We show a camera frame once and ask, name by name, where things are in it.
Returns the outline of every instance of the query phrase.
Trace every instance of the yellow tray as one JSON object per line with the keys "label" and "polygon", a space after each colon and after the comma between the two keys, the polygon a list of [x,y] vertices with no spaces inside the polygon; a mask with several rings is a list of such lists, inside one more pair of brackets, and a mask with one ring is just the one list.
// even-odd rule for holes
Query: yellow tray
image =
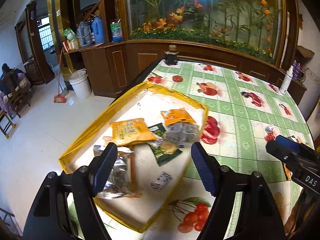
{"label": "yellow tray", "polygon": [[[142,117],[147,126],[163,122],[160,111],[184,107],[196,123],[205,126],[208,107],[184,94],[151,82],[141,83],[127,91],[112,103],[89,127],[73,142],[59,158],[60,165],[66,173],[72,173],[83,165],[89,165],[93,159],[93,145],[103,145],[103,136],[112,136],[112,122]],[[190,148],[170,162],[158,166],[149,145],[139,144],[134,147],[135,173],[140,198],[119,198],[104,200],[95,198],[95,203],[107,215],[117,222],[142,233],[155,220],[160,211],[167,205],[170,194],[183,177],[191,155]],[[172,180],[161,190],[151,187],[151,182],[166,172]]]}

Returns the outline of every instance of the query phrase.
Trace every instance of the white bottle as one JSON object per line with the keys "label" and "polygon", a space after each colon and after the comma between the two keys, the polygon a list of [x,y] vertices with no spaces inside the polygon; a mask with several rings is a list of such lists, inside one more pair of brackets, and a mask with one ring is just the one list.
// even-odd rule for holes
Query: white bottle
{"label": "white bottle", "polygon": [[292,80],[292,76],[293,76],[293,66],[290,66],[289,70],[287,71],[287,73],[285,74],[284,80],[282,82],[282,85],[279,89],[281,94],[285,94],[285,92],[287,91],[291,80]]}

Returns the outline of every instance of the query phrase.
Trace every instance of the broom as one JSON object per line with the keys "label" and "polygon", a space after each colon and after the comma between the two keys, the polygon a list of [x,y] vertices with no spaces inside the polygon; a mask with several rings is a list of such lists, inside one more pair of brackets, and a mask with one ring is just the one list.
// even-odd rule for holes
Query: broom
{"label": "broom", "polygon": [[60,95],[60,65],[61,65],[61,60],[62,60],[62,54],[63,50],[61,50],[60,53],[60,60],[59,60],[59,68],[58,68],[58,95],[54,96],[53,101],[55,103],[65,103],[67,100],[65,99],[64,96]]}

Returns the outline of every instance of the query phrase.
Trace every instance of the green checkered tablecloth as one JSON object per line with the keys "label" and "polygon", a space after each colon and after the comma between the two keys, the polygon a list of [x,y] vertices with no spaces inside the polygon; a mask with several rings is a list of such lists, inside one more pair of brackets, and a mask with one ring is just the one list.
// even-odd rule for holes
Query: green checkered tablecloth
{"label": "green checkered tablecloth", "polygon": [[[209,116],[218,121],[220,134],[215,144],[201,141],[204,149],[209,155],[214,155],[220,165],[227,165],[235,172],[251,174],[255,170],[260,171],[277,199],[285,222],[301,188],[292,181],[286,181],[281,162],[266,152],[265,129],[273,125],[276,136],[294,135],[314,148],[308,126],[291,96],[280,94],[277,87],[252,76],[196,62],[180,61],[175,66],[168,66],[161,61],[145,80],[155,76],[161,77],[162,85],[209,107]],[[172,79],[173,76],[180,76],[183,81],[175,82],[173,80],[181,78]],[[212,93],[212,89],[205,89],[204,83],[205,87],[215,88],[217,94]],[[194,211],[194,204],[199,202],[210,207],[214,197],[204,189],[191,160],[185,176],[170,197],[170,204],[146,232],[139,234],[103,212],[100,215],[112,239],[194,240],[199,235],[198,231],[193,228],[188,233],[181,233],[178,228],[185,214]],[[240,204],[241,193],[237,193],[225,238],[234,234]]]}

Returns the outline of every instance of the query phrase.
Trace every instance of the white floor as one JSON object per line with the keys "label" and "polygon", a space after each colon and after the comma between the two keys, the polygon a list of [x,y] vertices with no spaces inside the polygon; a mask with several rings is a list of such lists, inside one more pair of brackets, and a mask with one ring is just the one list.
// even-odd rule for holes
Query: white floor
{"label": "white floor", "polygon": [[60,155],[114,100],[93,94],[77,100],[70,91],[68,102],[54,103],[56,79],[32,90],[31,107],[13,119],[17,126],[9,139],[0,134],[0,207],[16,216],[22,230],[47,173],[61,173]]}

